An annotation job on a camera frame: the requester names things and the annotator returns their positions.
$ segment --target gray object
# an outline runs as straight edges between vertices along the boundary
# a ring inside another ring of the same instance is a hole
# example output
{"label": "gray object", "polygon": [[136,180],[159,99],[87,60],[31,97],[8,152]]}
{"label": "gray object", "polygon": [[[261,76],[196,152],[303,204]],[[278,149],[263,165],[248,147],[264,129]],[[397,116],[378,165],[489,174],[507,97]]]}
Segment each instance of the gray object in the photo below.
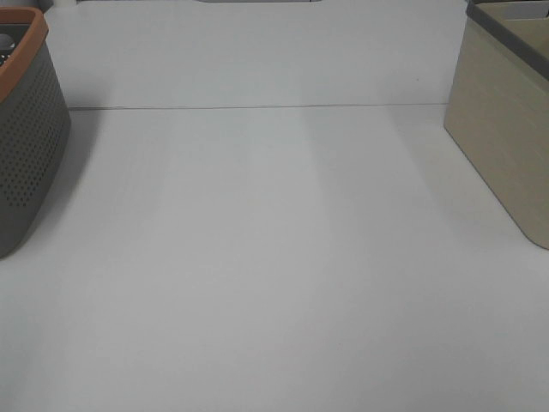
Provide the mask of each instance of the gray object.
{"label": "gray object", "polygon": [[[2,25],[15,41],[24,25]],[[45,199],[69,134],[70,118],[45,43],[0,102],[0,258],[24,239]]]}

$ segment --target beige storage box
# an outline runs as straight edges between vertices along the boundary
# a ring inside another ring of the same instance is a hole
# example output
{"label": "beige storage box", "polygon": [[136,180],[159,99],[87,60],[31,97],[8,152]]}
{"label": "beige storage box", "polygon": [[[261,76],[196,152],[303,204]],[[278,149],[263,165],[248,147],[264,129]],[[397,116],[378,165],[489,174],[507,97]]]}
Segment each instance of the beige storage box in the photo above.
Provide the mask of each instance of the beige storage box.
{"label": "beige storage box", "polygon": [[549,1],[472,0],[444,125],[549,249]]}

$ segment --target perforated basket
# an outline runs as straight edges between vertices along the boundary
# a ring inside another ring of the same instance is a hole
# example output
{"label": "perforated basket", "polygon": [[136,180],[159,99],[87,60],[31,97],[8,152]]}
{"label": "perforated basket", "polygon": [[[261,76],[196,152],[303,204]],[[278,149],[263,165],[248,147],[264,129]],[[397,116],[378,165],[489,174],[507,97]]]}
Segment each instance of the perforated basket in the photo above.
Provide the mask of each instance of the perforated basket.
{"label": "perforated basket", "polygon": [[0,258],[24,239],[69,134],[47,31],[37,9],[0,8]]}

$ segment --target storage box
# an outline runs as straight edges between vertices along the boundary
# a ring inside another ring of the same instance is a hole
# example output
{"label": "storage box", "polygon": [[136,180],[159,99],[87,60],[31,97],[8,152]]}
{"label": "storage box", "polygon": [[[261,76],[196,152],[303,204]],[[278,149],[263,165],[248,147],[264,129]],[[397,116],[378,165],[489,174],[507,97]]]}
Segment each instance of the storage box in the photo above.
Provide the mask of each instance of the storage box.
{"label": "storage box", "polygon": [[473,0],[445,127],[524,234],[549,249],[549,2]]}
{"label": "storage box", "polygon": [[34,8],[0,8],[0,258],[24,239],[55,176],[70,128]]}

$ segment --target white table surface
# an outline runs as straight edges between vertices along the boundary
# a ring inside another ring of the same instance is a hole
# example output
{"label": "white table surface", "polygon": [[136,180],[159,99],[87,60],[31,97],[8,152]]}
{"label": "white table surface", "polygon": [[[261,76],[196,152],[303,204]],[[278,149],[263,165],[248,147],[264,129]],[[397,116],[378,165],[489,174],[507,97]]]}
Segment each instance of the white table surface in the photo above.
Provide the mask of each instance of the white table surface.
{"label": "white table surface", "polygon": [[70,106],[438,104],[465,6],[86,1],[46,19]]}
{"label": "white table surface", "polygon": [[73,112],[0,410],[546,411],[549,254],[443,109]]}
{"label": "white table surface", "polygon": [[0,411],[546,412],[549,254],[421,106],[464,6],[50,10],[71,106],[164,109],[72,112],[0,262]]}

